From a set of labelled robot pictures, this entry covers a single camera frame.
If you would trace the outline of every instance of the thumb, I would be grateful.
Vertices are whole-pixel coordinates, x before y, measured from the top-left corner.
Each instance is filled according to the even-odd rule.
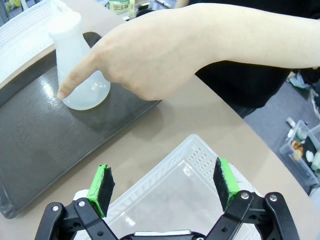
[[[95,59],[96,58],[91,51],[69,72],[60,84],[57,93],[57,97],[59,99],[65,99],[68,97],[77,86],[98,70]]]

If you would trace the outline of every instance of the human hand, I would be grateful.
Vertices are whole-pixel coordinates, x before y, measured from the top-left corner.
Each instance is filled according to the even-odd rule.
[[[124,23],[105,35],[61,83],[66,98],[99,70],[112,83],[145,100],[161,100],[200,68],[190,52],[191,34],[181,23],[180,9],[152,12]]]

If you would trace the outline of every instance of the fingernail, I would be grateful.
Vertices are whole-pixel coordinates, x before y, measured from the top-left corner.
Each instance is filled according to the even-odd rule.
[[[56,96],[61,100],[66,98],[66,94],[62,91],[58,91],[58,94]]]

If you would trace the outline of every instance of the white bottle cap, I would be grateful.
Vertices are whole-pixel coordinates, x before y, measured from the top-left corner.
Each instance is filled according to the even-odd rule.
[[[48,23],[48,33],[53,40],[65,39],[82,33],[81,15],[75,11],[63,12]]]

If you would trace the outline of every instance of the black shirt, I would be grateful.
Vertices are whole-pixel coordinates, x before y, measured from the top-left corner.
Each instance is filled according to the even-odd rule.
[[[310,17],[310,0],[190,0],[189,5],[196,3],[231,4],[296,17]],[[279,67],[221,61],[205,66],[196,75],[225,102],[260,108],[279,90],[290,71]]]

